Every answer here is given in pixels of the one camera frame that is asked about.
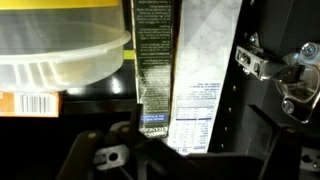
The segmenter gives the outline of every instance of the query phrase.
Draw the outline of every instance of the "white label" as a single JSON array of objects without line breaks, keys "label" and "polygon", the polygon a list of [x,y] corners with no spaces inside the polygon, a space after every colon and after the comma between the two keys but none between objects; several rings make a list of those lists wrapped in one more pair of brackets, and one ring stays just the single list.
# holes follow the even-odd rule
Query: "white label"
[{"label": "white label", "polygon": [[220,98],[221,83],[197,83],[177,94],[168,145],[181,154],[205,153]]},{"label": "white label", "polygon": [[55,115],[57,98],[52,94],[14,94],[16,115]]}]

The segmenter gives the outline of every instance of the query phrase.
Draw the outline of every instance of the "barcode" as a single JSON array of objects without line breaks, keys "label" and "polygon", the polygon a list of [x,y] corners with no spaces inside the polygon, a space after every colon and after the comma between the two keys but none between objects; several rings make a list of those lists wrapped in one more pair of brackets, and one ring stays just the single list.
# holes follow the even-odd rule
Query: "barcode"
[{"label": "barcode", "polygon": [[52,94],[15,94],[14,107],[17,115],[54,115],[56,96]]}]

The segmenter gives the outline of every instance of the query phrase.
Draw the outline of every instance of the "nutrition facts label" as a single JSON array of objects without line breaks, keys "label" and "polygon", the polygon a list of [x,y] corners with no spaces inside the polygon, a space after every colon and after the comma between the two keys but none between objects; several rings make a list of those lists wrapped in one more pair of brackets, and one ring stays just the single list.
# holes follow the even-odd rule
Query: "nutrition facts label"
[{"label": "nutrition facts label", "polygon": [[168,145],[181,154],[207,152],[220,83],[197,83],[175,97]]}]

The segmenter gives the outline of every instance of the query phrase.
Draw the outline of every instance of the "cardboard box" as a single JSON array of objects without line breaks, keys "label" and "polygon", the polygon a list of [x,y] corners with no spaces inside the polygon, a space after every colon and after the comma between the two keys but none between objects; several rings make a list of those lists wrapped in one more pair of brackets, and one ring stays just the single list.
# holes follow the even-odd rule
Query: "cardboard box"
[{"label": "cardboard box", "polygon": [[170,119],[175,0],[132,0],[140,131],[166,137]]},{"label": "cardboard box", "polygon": [[206,153],[242,0],[183,1],[167,143]]},{"label": "cardboard box", "polygon": [[55,93],[0,91],[0,117],[58,117],[61,98]]}]

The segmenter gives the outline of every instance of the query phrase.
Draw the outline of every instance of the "orange box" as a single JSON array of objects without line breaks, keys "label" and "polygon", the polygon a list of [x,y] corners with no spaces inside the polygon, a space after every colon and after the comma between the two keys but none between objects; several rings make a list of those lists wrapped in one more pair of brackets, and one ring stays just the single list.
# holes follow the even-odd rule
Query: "orange box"
[{"label": "orange box", "polygon": [[0,117],[58,117],[59,93],[7,93],[0,91]]}]

